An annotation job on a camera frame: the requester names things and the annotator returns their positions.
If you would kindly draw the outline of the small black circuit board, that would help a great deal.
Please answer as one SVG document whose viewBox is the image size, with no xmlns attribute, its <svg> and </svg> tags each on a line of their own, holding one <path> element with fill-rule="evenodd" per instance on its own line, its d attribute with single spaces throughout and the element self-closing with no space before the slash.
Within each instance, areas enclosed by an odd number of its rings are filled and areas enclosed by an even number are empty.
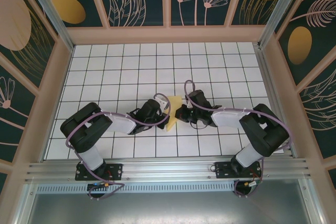
<svg viewBox="0 0 336 224">
<path fill-rule="evenodd" d="M 110 184 L 108 183 L 92 183 L 87 185 L 87 191 L 90 190 L 100 190 L 101 188 L 109 187 Z"/>
</svg>

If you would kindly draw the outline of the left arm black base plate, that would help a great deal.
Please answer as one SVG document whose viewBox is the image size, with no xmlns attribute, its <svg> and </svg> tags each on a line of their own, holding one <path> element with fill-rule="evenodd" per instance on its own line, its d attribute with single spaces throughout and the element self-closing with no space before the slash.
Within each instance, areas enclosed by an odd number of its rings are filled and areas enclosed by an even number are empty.
<svg viewBox="0 0 336 224">
<path fill-rule="evenodd" d="M 86 169 L 84 164 L 78 163 L 76 166 L 76 181 L 93 181 L 97 180 L 92 173 L 104 180 L 121 180 L 123 165 L 122 164 L 102 164 L 96 170 Z"/>
</svg>

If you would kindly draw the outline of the grey metal sheet shelf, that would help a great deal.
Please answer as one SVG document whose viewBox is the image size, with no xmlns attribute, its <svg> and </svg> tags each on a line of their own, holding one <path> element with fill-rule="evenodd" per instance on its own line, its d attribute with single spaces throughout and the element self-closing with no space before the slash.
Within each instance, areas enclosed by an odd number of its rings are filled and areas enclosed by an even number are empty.
<svg viewBox="0 0 336 224">
<path fill-rule="evenodd" d="M 231 191 L 85 194 L 29 185 L 10 224 L 329 224 L 308 180 L 267 180 L 249 197 Z"/>
</svg>

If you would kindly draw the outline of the long aluminium mounting rail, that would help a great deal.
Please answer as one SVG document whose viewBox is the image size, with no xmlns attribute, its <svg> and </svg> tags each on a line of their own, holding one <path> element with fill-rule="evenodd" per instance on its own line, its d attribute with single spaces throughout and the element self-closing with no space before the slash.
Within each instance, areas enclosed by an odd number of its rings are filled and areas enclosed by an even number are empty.
<svg viewBox="0 0 336 224">
<path fill-rule="evenodd" d="M 122 182 L 199 182 L 215 180 L 211 171 L 216 162 L 226 162 L 230 156 L 115 158 L 107 163 L 123 165 Z M 35 183 L 73 183 L 77 160 L 47 160 L 31 163 L 24 180 Z M 275 155 L 264 161 L 264 179 L 309 178 L 312 172 L 303 158 Z"/>
</svg>

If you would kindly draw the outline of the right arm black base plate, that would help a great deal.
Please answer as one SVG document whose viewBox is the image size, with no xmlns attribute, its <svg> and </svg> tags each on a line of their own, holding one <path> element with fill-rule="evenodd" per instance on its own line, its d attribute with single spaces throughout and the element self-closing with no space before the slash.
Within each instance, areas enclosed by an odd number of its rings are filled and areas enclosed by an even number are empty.
<svg viewBox="0 0 336 224">
<path fill-rule="evenodd" d="M 211 170 L 220 179 L 253 179 L 261 177 L 260 162 L 254 162 L 249 167 L 242 168 L 237 172 L 233 170 L 230 162 L 215 162 Z"/>
</svg>

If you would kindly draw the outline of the yellow square paper sheet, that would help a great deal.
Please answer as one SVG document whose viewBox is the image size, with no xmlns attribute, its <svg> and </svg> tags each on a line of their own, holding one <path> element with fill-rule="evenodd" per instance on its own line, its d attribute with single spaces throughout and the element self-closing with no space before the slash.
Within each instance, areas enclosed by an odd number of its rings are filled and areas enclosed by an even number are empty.
<svg viewBox="0 0 336 224">
<path fill-rule="evenodd" d="M 175 117 L 177 109 L 179 109 L 182 106 L 182 97 L 180 95 L 176 96 L 168 96 L 170 105 L 171 105 L 171 111 L 170 111 L 170 118 L 166 125 L 166 131 L 170 131 L 175 123 L 177 122 L 177 118 Z"/>
</svg>

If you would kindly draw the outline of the aluminium side rail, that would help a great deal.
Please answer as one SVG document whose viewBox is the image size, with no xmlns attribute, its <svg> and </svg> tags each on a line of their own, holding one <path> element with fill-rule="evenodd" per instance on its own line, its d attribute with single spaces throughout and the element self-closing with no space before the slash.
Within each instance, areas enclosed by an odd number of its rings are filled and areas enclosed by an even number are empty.
<svg viewBox="0 0 336 224">
<path fill-rule="evenodd" d="M 269 97 L 271 109 L 274 112 L 274 114 L 279 119 L 281 119 L 284 122 L 284 124 L 286 124 L 287 127 L 289 127 L 290 125 L 288 124 L 288 120 L 283 110 L 280 97 L 279 97 L 272 73 L 270 71 L 269 64 L 266 59 L 266 55 L 264 54 L 264 51 L 259 48 L 258 42 L 252 42 L 252 45 L 254 48 L 254 52 L 256 54 L 258 65 L 260 67 L 260 72 L 261 72 L 263 81 L 265 83 L 265 88 L 266 88 L 266 92 Z"/>
</svg>

